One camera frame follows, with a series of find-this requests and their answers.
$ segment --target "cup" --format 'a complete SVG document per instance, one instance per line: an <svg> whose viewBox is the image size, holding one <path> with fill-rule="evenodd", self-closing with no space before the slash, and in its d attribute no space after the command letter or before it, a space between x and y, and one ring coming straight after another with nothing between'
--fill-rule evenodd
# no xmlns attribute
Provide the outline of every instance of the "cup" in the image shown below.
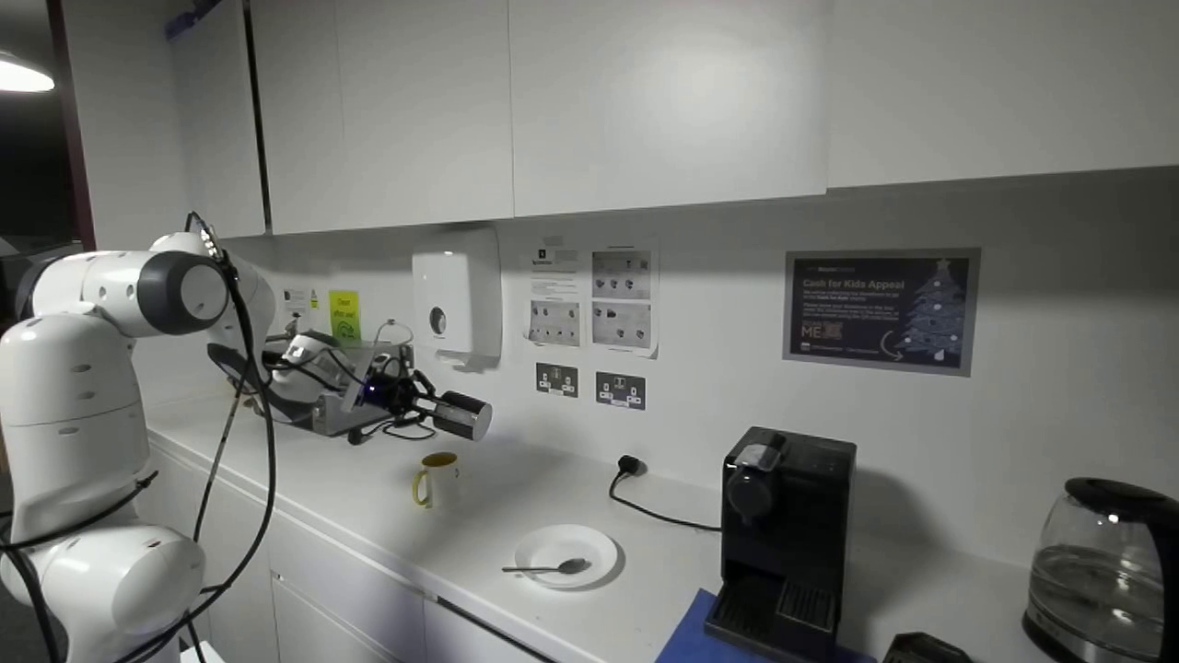
<svg viewBox="0 0 1179 663"><path fill-rule="evenodd" d="M455 503L455 452L430 452L414 476L414 501L425 508Z"/></svg>

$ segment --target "glass kettle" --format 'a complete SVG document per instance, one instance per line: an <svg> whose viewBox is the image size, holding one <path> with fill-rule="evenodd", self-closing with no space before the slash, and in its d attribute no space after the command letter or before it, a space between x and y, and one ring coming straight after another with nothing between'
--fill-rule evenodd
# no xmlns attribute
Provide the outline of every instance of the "glass kettle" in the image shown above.
<svg viewBox="0 0 1179 663"><path fill-rule="evenodd" d="M1179 663L1179 503L1067 479L1030 561L1024 631L1061 663Z"/></svg>

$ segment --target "black cable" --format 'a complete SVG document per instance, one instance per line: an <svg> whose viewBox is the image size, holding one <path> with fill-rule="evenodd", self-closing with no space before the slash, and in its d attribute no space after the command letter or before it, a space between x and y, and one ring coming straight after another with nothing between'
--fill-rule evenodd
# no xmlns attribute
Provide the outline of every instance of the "black cable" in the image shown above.
<svg viewBox="0 0 1179 663"><path fill-rule="evenodd" d="M722 527L712 527L712 523L675 518L675 516L663 516L663 511L653 511L653 508L646 508L646 503L635 503L635 501L620 497L614 489L620 489L622 476L630 476L630 471L620 471L620 476L611 479L611 489L606 489L611 501L620 501L620 503L625 503L625 508L635 508L635 511L640 511L640 516L648 516L648 518L675 523L675 527L722 532Z"/></svg>
<svg viewBox="0 0 1179 663"><path fill-rule="evenodd" d="M24 594L28 594L28 603L32 603L32 616L37 616L37 626L41 626L41 636L45 636L45 651L51 663L61 659L57 643L55 643L55 635L51 635L51 610L45 603L45 591L41 591L41 580L37 580L37 567L24 561L24 550L37 550L51 538L66 538L66 534L77 534L77 532L87 532L92 523L121 511L127 501L137 501L152 483L156 483L157 471L152 471L147 479L141 479L132 486L132 494L119 497L114 503L107 503L104 511L94 516L84 516L77 523L66 523L66 527L55 527L49 534L37 534L37 538L24 538L24 541L7 541L7 534L0 538L0 554L12 561L12 567L23 573L24 583Z"/></svg>
<svg viewBox="0 0 1179 663"><path fill-rule="evenodd" d="M200 226L200 232L207 232L207 241L213 242L213 250L221 257L224 250L221 250L217 232L195 211L183 219L183 232L191 232L191 226Z"/></svg>
<svg viewBox="0 0 1179 663"><path fill-rule="evenodd" d="M207 489L204 489L200 508L195 508L191 541L200 541L200 532L207 523L211 494L213 494L213 483L217 483L217 471L221 471L224 443L227 443L237 410L244 400L244 390L247 390L247 381L238 376L237 386L231 386L231 406L227 406L227 415L224 415L224 427L221 427L221 438L217 438L217 452L213 452L211 476L207 476Z"/></svg>
<svg viewBox="0 0 1179 663"><path fill-rule="evenodd" d="M353 376L348 366L342 366L342 359L332 354L332 345L326 345L323 354L326 354L326 360L332 360L347 381L364 384L364 381Z"/></svg>
<svg viewBox="0 0 1179 663"><path fill-rule="evenodd" d="M200 643L200 635L191 622L183 622L188 636L191 636L191 647L195 647L195 659L207 663L207 647Z"/></svg>
<svg viewBox="0 0 1179 663"><path fill-rule="evenodd" d="M275 360L281 367L291 367L291 372L297 372L297 376L307 376L307 381L313 381L317 386L323 386L323 390L332 390L332 395L340 395L340 386L334 384L326 384L323 376L317 376L317 372L308 372L308 367L302 367L302 366L291 366L291 360Z"/></svg>
<svg viewBox="0 0 1179 663"><path fill-rule="evenodd" d="M224 255L221 255L221 268L224 268L227 298L231 298L237 322L238 322L238 333L244 333L247 367L253 367L258 354L253 354L251 312L247 312L247 301L244 301L244 295L237 289L237 268L231 268L231 263ZM270 479L264 479L260 523L253 532L251 550L244 554L244 561L227 572L227 580L200 607L191 607L165 635L143 641L141 647L132 647L119 663L141 663L141 659L152 659L156 651L161 651L183 626L191 626L204 610L211 610L231 591L231 583L251 567L253 554L260 550L260 538L270 532L272 503L275 503L275 430L272 430L272 410L270 410L270 395L264 395L270 386L260 381L258 381L258 386L260 386L258 400L260 400L260 420L264 420L264 476Z"/></svg>
<svg viewBox="0 0 1179 663"><path fill-rule="evenodd" d="M61 651L57 651L57 641L51 635L51 610L45 603L45 594L41 594L41 580L37 580L37 567L28 565L24 554L19 550L7 550L7 561L12 567L23 573L24 591L28 591L28 603L32 603L32 616L37 616L37 626L41 626L41 641L45 641L45 651L51 663L61 663Z"/></svg>
<svg viewBox="0 0 1179 663"><path fill-rule="evenodd" d="M156 483L156 476L157 476L157 471L143 476L143 479L132 486L132 494L119 497L119 501L107 503L104 511L84 516L84 518L66 523L66 527L55 527L55 532L37 534L37 538L24 538L24 541L3 541L0 554L23 554L23 550L37 550L37 546L45 546L45 541L55 541L55 538L71 538L71 534L77 534L77 532L87 532L92 523L99 523L99 518L114 516L119 508L132 503L132 501Z"/></svg>

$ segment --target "small plate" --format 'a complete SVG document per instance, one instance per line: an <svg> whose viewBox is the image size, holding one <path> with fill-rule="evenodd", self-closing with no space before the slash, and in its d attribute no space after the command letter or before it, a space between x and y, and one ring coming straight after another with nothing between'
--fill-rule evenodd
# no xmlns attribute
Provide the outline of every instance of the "small plate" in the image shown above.
<svg viewBox="0 0 1179 663"><path fill-rule="evenodd" d="M558 527L530 532L515 546L512 565L515 567L556 567L573 557L583 557L589 567L578 573L522 573L522 580L550 586L556 594L583 594L583 591L611 583L620 572L620 561L622 561L614 538L606 538L605 532L558 523Z"/></svg>

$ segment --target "countertop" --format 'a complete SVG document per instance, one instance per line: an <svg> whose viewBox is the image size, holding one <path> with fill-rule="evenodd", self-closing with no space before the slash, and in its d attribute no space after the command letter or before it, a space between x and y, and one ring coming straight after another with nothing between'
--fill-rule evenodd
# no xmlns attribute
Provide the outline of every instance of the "countertop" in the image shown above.
<svg viewBox="0 0 1179 663"><path fill-rule="evenodd" d="M191 459L211 459L227 410L227 384L207 367L141 360L147 427ZM695 591L717 591L717 534L646 518L606 501L611 465L556 449L487 443L364 447L275 427L281 508L340 546L414 580L427 597L556 659L655 659ZM409 483L425 452L460 452L460 503L427 511ZM264 427L238 413L224 479L264 489ZM717 494L659 476L625 479L625 497L687 518L717 518ZM622 572L589 594L551 594L501 573L520 538L550 523L597 527L622 550ZM1028 572L948 550L850 532L840 643L883 657L895 635L923 631L974 659L1037 663L1019 631Z"/></svg>

